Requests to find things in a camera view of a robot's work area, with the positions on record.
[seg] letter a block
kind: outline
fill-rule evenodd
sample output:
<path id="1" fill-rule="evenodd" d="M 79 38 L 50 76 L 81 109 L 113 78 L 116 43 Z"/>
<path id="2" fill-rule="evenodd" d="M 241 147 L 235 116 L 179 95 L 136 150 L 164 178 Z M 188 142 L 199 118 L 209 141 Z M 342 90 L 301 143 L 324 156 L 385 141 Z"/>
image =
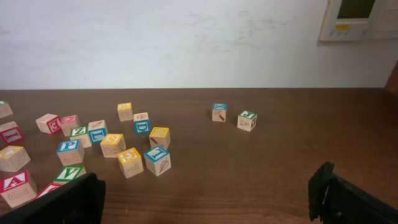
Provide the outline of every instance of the letter a block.
<path id="1" fill-rule="evenodd" d="M 20 146 L 7 146 L 0 151 L 0 170 L 17 172 L 30 161 L 25 148 Z"/>
<path id="2" fill-rule="evenodd" d="M 72 129 L 79 127 L 80 121 L 77 115 L 71 115 L 61 118 L 61 128 L 65 136 L 69 136 Z"/>
<path id="3" fill-rule="evenodd" d="M 130 121 L 132 116 L 132 106 L 131 103 L 121 103 L 118 105 L 118 113 L 120 121 Z"/>
<path id="4" fill-rule="evenodd" d="M 32 200 L 37 195 L 36 183 L 27 170 L 0 180 L 0 194 L 11 208 Z"/>
<path id="5" fill-rule="evenodd" d="M 107 134 L 101 141 L 104 157 L 116 158 L 118 153 L 126 150 L 123 134 Z"/>
<path id="6" fill-rule="evenodd" d="M 0 100 L 0 118 L 12 115 L 12 110 L 10 105 L 4 101 Z"/>
<path id="7" fill-rule="evenodd" d="M 151 148 L 161 146 L 167 150 L 170 144 L 170 129 L 154 127 L 149 135 L 149 143 Z"/>

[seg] wooden block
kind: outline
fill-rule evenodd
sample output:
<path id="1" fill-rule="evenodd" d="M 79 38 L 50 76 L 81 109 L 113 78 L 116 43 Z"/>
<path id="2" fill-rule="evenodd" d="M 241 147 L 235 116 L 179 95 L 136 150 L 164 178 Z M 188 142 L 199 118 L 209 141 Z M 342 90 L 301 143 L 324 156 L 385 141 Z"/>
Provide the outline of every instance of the wooden block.
<path id="1" fill-rule="evenodd" d="M 243 111 L 238 116 L 238 128 L 251 131 L 255 126 L 257 121 L 257 114 L 250 111 Z"/>
<path id="2" fill-rule="evenodd" d="M 226 121 L 226 104 L 214 103 L 211 119 L 213 121 L 225 122 Z"/>
<path id="3" fill-rule="evenodd" d="M 148 113 L 138 113 L 134 115 L 134 129 L 136 134 L 150 133 Z"/>
<path id="4" fill-rule="evenodd" d="M 83 148 L 91 147 L 91 140 L 88 136 L 88 127 L 75 128 L 70 131 L 70 140 L 80 140 Z"/>
<path id="5" fill-rule="evenodd" d="M 0 100 L 0 118 L 12 115 L 10 105 L 5 100 Z"/>
<path id="6" fill-rule="evenodd" d="M 0 125 L 0 137 L 6 144 L 12 144 L 24 139 L 24 135 L 15 121 Z"/>
<path id="7" fill-rule="evenodd" d="M 136 148 L 118 153 L 119 166 L 125 178 L 130 178 L 144 171 L 141 155 Z"/>
<path id="8" fill-rule="evenodd" d="M 160 146 L 145 152 L 145 163 L 147 168 L 156 176 L 163 174 L 172 167 L 170 153 Z"/>
<path id="9" fill-rule="evenodd" d="M 60 117 L 54 114 L 46 114 L 36 120 L 36 124 L 40 131 L 47 134 L 54 134 L 61 130 Z"/>
<path id="10" fill-rule="evenodd" d="M 7 146 L 0 151 L 0 170 L 17 172 L 30 161 L 25 148 L 21 146 Z"/>
<path id="11" fill-rule="evenodd" d="M 55 184 L 55 183 L 48 184 L 40 193 L 37 194 L 35 199 L 38 199 L 39 197 L 59 188 L 61 186 L 62 186 L 62 184 Z"/>
<path id="12" fill-rule="evenodd" d="M 85 150 L 83 149 L 80 140 L 76 139 L 61 142 L 57 154 L 62 165 L 67 166 L 83 162 Z"/>
<path id="13" fill-rule="evenodd" d="M 154 127 L 149 134 L 149 143 L 151 148 L 161 146 L 167 150 L 170 145 L 170 129 Z"/>
<path id="14" fill-rule="evenodd" d="M 88 135 L 92 144 L 100 143 L 107 133 L 105 120 L 88 123 Z"/>
<path id="15" fill-rule="evenodd" d="M 65 136 L 70 135 L 70 131 L 80 127 L 79 117 L 75 115 L 61 118 L 61 128 Z"/>
<path id="16" fill-rule="evenodd" d="M 132 116 L 132 106 L 131 103 L 121 103 L 118 105 L 118 113 L 120 121 L 131 121 Z"/>
<path id="17" fill-rule="evenodd" d="M 0 194 L 11 208 L 36 197 L 36 183 L 28 171 L 20 172 L 0 181 Z"/>
<path id="18" fill-rule="evenodd" d="M 86 173 L 83 166 L 65 166 L 53 181 L 56 184 L 66 184 Z"/>
<path id="19" fill-rule="evenodd" d="M 101 149 L 104 157 L 116 158 L 118 153 L 126 150 L 123 134 L 107 134 L 101 141 Z"/>

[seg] toy block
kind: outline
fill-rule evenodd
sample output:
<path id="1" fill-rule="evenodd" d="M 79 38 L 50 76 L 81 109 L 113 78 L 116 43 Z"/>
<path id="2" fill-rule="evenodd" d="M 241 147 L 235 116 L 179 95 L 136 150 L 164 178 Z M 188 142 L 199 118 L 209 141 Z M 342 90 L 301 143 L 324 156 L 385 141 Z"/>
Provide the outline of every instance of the toy block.
<path id="1" fill-rule="evenodd" d="M 0 118 L 12 115 L 10 105 L 5 100 L 0 100 Z"/>
<path id="2" fill-rule="evenodd" d="M 56 184 L 66 184 L 86 173 L 83 166 L 65 166 L 53 181 Z"/>
<path id="3" fill-rule="evenodd" d="M 119 166 L 125 178 L 130 178 L 144 171 L 141 155 L 136 148 L 118 153 Z"/>
<path id="4" fill-rule="evenodd" d="M 60 117 L 54 114 L 46 114 L 36 120 L 40 131 L 47 134 L 54 134 L 61 130 Z"/>
<path id="5" fill-rule="evenodd" d="M 161 146 L 167 150 L 170 144 L 170 129 L 154 127 L 149 134 L 149 143 L 151 148 Z"/>
<path id="6" fill-rule="evenodd" d="M 35 199 L 38 199 L 39 197 L 59 188 L 61 186 L 62 186 L 62 184 L 55 184 L 55 183 L 48 184 L 40 193 L 37 194 Z"/>
<path id="7" fill-rule="evenodd" d="M 0 137 L 6 144 L 12 144 L 24 139 L 24 135 L 15 121 L 0 125 Z"/>
<path id="8" fill-rule="evenodd" d="M 83 148 L 91 147 L 91 140 L 88 136 L 88 127 L 75 128 L 70 131 L 70 140 L 80 140 Z"/>
<path id="9" fill-rule="evenodd" d="M 61 118 L 61 128 L 65 136 L 69 136 L 72 129 L 79 127 L 80 121 L 77 115 L 71 115 Z"/>
<path id="10" fill-rule="evenodd" d="M 20 172 L 0 180 L 0 194 L 11 208 L 28 202 L 36 197 L 36 183 L 28 171 Z"/>
<path id="11" fill-rule="evenodd" d="M 61 142 L 57 154 L 62 162 L 62 165 L 67 166 L 83 162 L 85 150 L 83 149 L 80 140 L 76 139 L 72 141 Z"/>
<path id="12" fill-rule="evenodd" d="M 7 146 L 0 151 L 0 170 L 17 172 L 30 161 L 25 148 L 21 146 Z"/>
<path id="13" fill-rule="evenodd" d="M 250 111 L 243 111 L 238 116 L 238 128 L 251 131 L 256 126 L 257 114 Z"/>
<path id="14" fill-rule="evenodd" d="M 226 104 L 214 103 L 211 120 L 225 122 L 226 120 Z"/>
<path id="15" fill-rule="evenodd" d="M 134 119 L 132 115 L 131 103 L 121 103 L 118 105 L 118 113 L 120 121 L 131 121 Z"/>
<path id="16" fill-rule="evenodd" d="M 118 153 L 126 150 L 123 134 L 107 134 L 101 141 L 101 149 L 104 157 L 116 158 Z"/>
<path id="17" fill-rule="evenodd" d="M 88 123 L 88 135 L 92 144 L 100 143 L 107 133 L 105 120 Z"/>
<path id="18" fill-rule="evenodd" d="M 134 129 L 136 134 L 150 133 L 148 113 L 138 113 L 134 115 Z"/>
<path id="19" fill-rule="evenodd" d="M 156 176 L 163 174 L 172 167 L 170 153 L 160 146 L 145 152 L 145 163 L 147 168 Z"/>

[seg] white wall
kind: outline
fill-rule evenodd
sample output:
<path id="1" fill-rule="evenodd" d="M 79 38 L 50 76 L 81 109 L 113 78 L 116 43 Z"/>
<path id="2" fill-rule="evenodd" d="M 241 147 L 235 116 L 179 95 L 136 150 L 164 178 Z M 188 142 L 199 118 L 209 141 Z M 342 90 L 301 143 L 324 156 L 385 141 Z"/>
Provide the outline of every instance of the white wall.
<path id="1" fill-rule="evenodd" d="M 398 41 L 322 45 L 327 0 L 2 0 L 0 89 L 384 86 Z"/>

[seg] wooden alphabet block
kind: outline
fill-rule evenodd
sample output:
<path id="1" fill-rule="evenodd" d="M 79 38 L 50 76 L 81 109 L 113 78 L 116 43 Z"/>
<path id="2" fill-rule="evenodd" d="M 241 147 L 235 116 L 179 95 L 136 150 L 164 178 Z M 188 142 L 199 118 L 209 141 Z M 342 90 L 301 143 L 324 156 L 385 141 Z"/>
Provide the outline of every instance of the wooden alphabet block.
<path id="1" fill-rule="evenodd" d="M 48 184 L 40 193 L 37 194 L 35 199 L 38 199 L 39 197 L 59 188 L 61 186 L 62 186 L 62 184 L 55 184 L 55 183 Z"/>
<path id="2" fill-rule="evenodd" d="M 145 152 L 145 163 L 147 168 L 156 176 L 163 174 L 172 167 L 170 153 L 160 146 Z"/>
<path id="3" fill-rule="evenodd" d="M 144 171 L 141 155 L 136 148 L 118 153 L 119 166 L 125 178 L 130 178 Z"/>
<path id="4" fill-rule="evenodd" d="M 77 115 L 71 115 L 61 118 L 61 128 L 65 136 L 69 136 L 72 129 L 79 127 L 80 121 Z"/>
<path id="5" fill-rule="evenodd" d="M 88 135 L 92 144 L 100 143 L 107 133 L 105 120 L 88 123 Z"/>
<path id="6" fill-rule="evenodd" d="M 0 118 L 12 115 L 10 105 L 5 100 L 0 100 Z"/>
<path id="7" fill-rule="evenodd" d="M 46 114 L 36 120 L 40 131 L 47 134 L 54 134 L 61 130 L 60 117 L 54 114 Z"/>
<path id="8" fill-rule="evenodd" d="M 101 141 L 101 149 L 104 157 L 116 158 L 118 153 L 126 150 L 123 134 L 107 134 Z"/>
<path id="9" fill-rule="evenodd" d="M 213 121 L 225 122 L 225 120 L 226 120 L 226 104 L 214 103 L 211 119 Z"/>
<path id="10" fill-rule="evenodd" d="M 25 148 L 21 146 L 7 146 L 0 151 L 0 170 L 17 172 L 30 161 Z"/>
<path id="11" fill-rule="evenodd" d="M 70 131 L 70 140 L 80 140 L 83 148 L 91 147 L 91 140 L 88 136 L 88 127 L 75 128 Z"/>
<path id="12" fill-rule="evenodd" d="M 66 184 L 86 173 L 83 166 L 65 166 L 53 181 L 56 184 Z"/>
<path id="13" fill-rule="evenodd" d="M 238 128 L 242 130 L 251 131 L 256 126 L 256 122 L 257 122 L 256 113 L 250 111 L 243 111 L 238 116 Z"/>
<path id="14" fill-rule="evenodd" d="M 167 150 L 170 144 L 170 129 L 154 127 L 149 134 L 149 143 L 151 148 L 161 146 Z"/>
<path id="15" fill-rule="evenodd" d="M 7 145 L 24 139 L 24 135 L 15 121 L 0 125 L 0 137 Z"/>
<path id="16" fill-rule="evenodd" d="M 67 166 L 83 162 L 85 150 L 83 149 L 80 140 L 76 139 L 61 142 L 57 154 L 62 165 Z"/>
<path id="17" fill-rule="evenodd" d="M 136 134 L 150 133 L 148 113 L 138 113 L 134 115 L 134 129 Z"/>
<path id="18" fill-rule="evenodd" d="M 120 121 L 131 121 L 132 116 L 132 106 L 131 103 L 121 103 L 118 105 L 118 113 Z"/>
<path id="19" fill-rule="evenodd" d="M 0 194 L 8 205 L 14 208 L 36 197 L 36 183 L 28 171 L 25 170 L 0 180 Z"/>

